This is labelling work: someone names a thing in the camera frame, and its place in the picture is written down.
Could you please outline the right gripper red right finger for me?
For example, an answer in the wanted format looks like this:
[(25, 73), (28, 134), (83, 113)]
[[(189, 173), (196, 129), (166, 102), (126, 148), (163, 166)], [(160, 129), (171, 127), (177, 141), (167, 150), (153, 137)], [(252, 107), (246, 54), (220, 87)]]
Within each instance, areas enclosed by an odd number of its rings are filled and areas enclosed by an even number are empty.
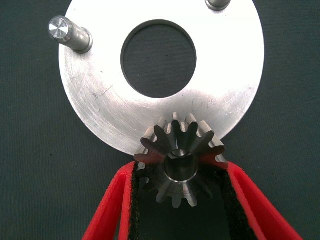
[(251, 178), (232, 162), (219, 165), (224, 209), (232, 240), (301, 240)]

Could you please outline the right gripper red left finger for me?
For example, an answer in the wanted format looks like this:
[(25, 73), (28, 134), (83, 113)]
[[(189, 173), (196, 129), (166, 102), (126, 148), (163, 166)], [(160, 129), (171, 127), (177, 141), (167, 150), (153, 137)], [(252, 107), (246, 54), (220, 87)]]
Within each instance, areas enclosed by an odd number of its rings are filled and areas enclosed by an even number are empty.
[(139, 181), (142, 163), (130, 162), (120, 168), (110, 182), (84, 236), (84, 240), (139, 238)]

